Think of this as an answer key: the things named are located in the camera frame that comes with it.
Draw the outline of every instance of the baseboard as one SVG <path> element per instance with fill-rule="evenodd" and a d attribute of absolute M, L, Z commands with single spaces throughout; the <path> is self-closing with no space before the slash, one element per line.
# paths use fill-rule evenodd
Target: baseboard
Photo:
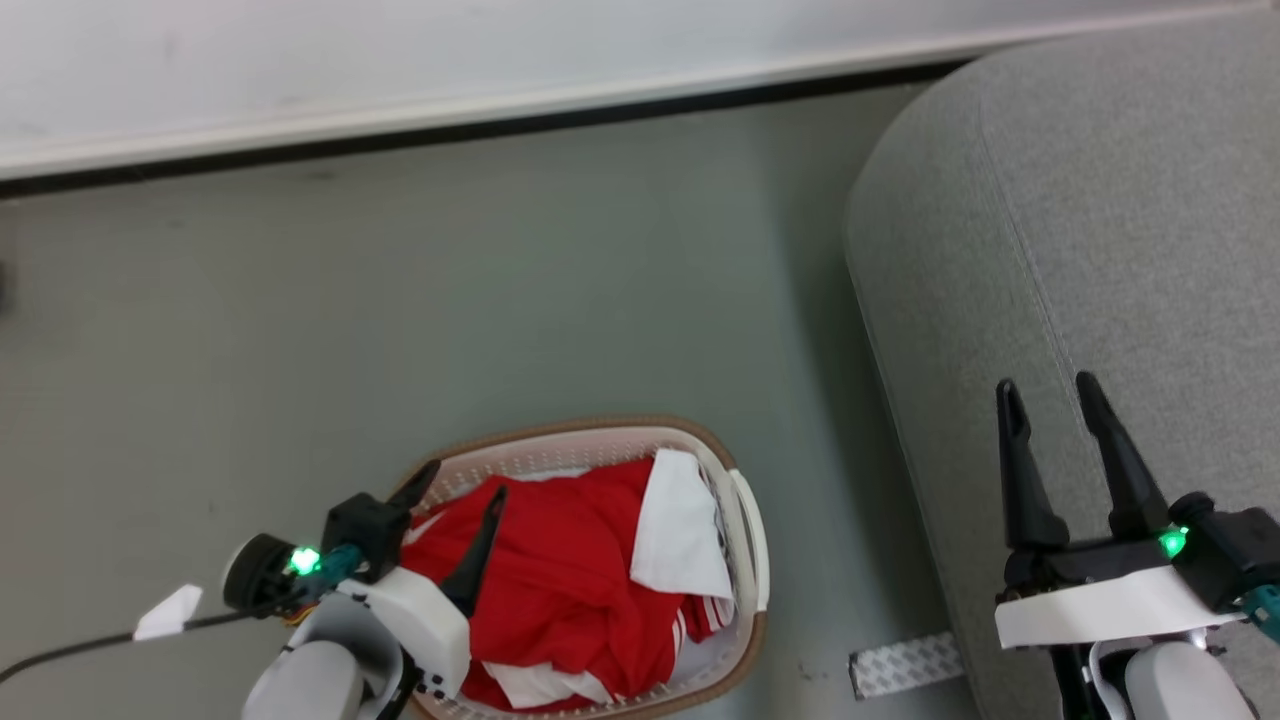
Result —
<path fill-rule="evenodd" d="M 864 47 L 787 64 L 490 99 L 372 108 L 164 136 L 33 147 L 0 158 L 0 197 L 265 163 L 456 142 L 920 82 L 1012 45 L 1271 8 L 1216 6 Z"/>

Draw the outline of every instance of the green led light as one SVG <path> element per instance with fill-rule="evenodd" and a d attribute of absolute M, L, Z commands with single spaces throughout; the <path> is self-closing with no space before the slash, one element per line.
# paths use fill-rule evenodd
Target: green led light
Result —
<path fill-rule="evenodd" d="M 289 557 L 289 568 L 298 575 L 310 575 L 320 569 L 320 553 L 310 547 L 300 547 Z"/>
<path fill-rule="evenodd" d="M 1172 559 L 1187 547 L 1187 528 L 1178 528 L 1160 536 L 1160 547 L 1164 547 L 1165 555 Z"/>

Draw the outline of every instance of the laundry basket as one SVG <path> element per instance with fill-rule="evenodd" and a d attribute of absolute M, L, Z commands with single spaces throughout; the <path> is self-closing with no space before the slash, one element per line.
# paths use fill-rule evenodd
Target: laundry basket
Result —
<path fill-rule="evenodd" d="M 689 643 L 685 652 L 696 653 L 689 659 L 690 662 L 682 653 L 671 682 L 636 698 L 568 712 L 538 714 L 506 712 L 463 696 L 436 700 L 419 693 L 413 705 L 421 715 L 439 720 L 658 717 L 719 697 L 742 682 L 764 643 L 769 552 L 751 488 L 737 470 L 733 457 L 705 428 L 668 416 L 603 418 L 544 425 L 458 445 L 433 455 L 433 459 L 440 460 L 440 470 L 420 507 L 430 509 L 463 496 L 490 475 L 518 479 L 581 471 L 652 456 L 659 448 L 694 454 L 719 505 L 726 560 L 737 603 L 733 623 L 700 646 Z"/>

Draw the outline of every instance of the white tag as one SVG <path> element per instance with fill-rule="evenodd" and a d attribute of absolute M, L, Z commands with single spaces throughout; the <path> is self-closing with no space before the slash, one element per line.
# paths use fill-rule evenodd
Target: white tag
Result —
<path fill-rule="evenodd" d="M 200 596 L 205 591 L 196 585 L 182 585 L 178 592 L 164 598 L 160 605 L 138 620 L 138 629 L 133 632 L 133 642 L 177 635 L 182 626 L 196 614 L 200 605 Z"/>

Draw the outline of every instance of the gray sofa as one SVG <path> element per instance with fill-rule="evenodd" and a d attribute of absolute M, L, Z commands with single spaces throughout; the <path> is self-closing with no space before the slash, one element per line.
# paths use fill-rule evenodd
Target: gray sofa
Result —
<path fill-rule="evenodd" d="M 977 61 L 886 133 L 847 260 L 988 720 L 1057 717 L 1043 653 L 1002 652 L 993 388 L 1018 380 L 1050 497 L 1106 534 L 1073 377 L 1093 370 L 1170 501 L 1280 516 L 1280 14 L 1093 35 Z M 1219 633 L 1280 717 L 1280 647 Z"/>

